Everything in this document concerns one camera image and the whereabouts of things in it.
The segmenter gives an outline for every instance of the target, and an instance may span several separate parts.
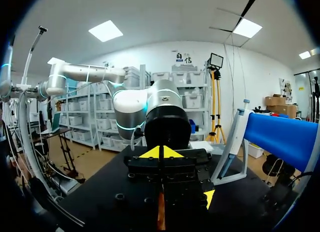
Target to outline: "black table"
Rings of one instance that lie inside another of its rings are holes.
[[[129,146],[113,158],[108,164],[102,167],[95,175],[88,179],[75,192],[68,195],[60,202],[60,205],[68,212],[78,217],[82,221],[90,221],[90,218],[99,216],[101,211],[103,218],[108,220],[118,220],[120,217],[128,223],[128,220],[137,223],[144,223],[150,230],[155,229],[158,217],[158,205],[146,207],[143,203],[144,198],[157,197],[156,186],[150,183],[129,182],[128,168],[123,160],[125,156],[140,156],[147,151],[146,147],[135,147],[131,151]],[[213,155],[210,161],[209,171],[212,174],[220,156]],[[226,174],[235,174],[241,171],[242,162],[235,158]],[[247,218],[250,208],[255,206],[258,199],[269,191],[269,187],[264,184],[250,169],[247,170],[247,177],[232,183],[222,184],[215,187],[215,193],[210,204],[209,212],[218,218],[218,222],[230,223],[230,217],[238,218],[243,222]],[[127,214],[118,214],[113,209],[115,205],[115,195],[123,193],[130,202]]]

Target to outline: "blue tube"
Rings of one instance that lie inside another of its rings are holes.
[[[316,123],[251,113],[244,138],[303,172],[317,130]]]

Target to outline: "yellow triangle marker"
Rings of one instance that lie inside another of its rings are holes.
[[[170,157],[174,157],[174,158],[183,158],[183,156],[177,152],[175,152],[174,150],[170,149],[167,146],[163,146],[163,158],[170,158]]]
[[[209,207],[210,207],[211,200],[212,200],[214,193],[215,193],[215,190],[204,192],[204,194],[206,195],[206,201],[208,202],[208,204],[206,205],[207,209],[209,209]]]
[[[154,147],[153,149],[149,150],[147,153],[139,156],[139,158],[159,158],[159,146]]]

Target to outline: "white wall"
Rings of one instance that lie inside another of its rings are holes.
[[[279,78],[291,81],[293,86],[293,101],[295,96],[295,79],[291,69],[280,62],[241,48],[227,46],[227,56],[230,60],[231,70],[234,70],[234,108],[242,108],[243,100],[250,100],[249,108],[256,106],[264,107],[264,97],[274,93],[280,93]],[[146,64],[148,72],[169,72],[175,64],[176,54],[189,53],[194,66],[198,69],[204,68],[204,62],[211,53],[224,57],[221,72],[221,122],[225,133],[228,133],[232,118],[232,80],[226,53],[222,44],[208,42],[167,42],[135,47],[119,52],[114,52],[97,58],[84,61],[86,64],[103,66],[103,62],[109,62],[115,67],[134,66],[139,68],[140,64]]]

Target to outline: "wire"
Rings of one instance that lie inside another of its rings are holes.
[[[292,186],[293,183],[294,183],[297,179],[300,179],[300,178],[302,178],[302,177],[304,177],[304,176],[312,176],[312,175],[314,175],[314,174],[315,174],[315,173],[314,173],[313,171],[302,173],[302,174],[298,175],[297,177],[295,177],[295,178],[290,182],[290,184],[288,185],[288,187]]]
[[[242,78],[243,78],[243,86],[244,86],[244,96],[247,99],[247,89],[246,89],[246,79],[245,79],[245,72],[244,72],[244,67],[242,65],[242,59],[241,59],[241,55],[239,52],[239,48],[237,48],[238,51],[238,55],[239,55],[239,59],[240,59],[240,64],[241,64],[241,69],[242,69]]]

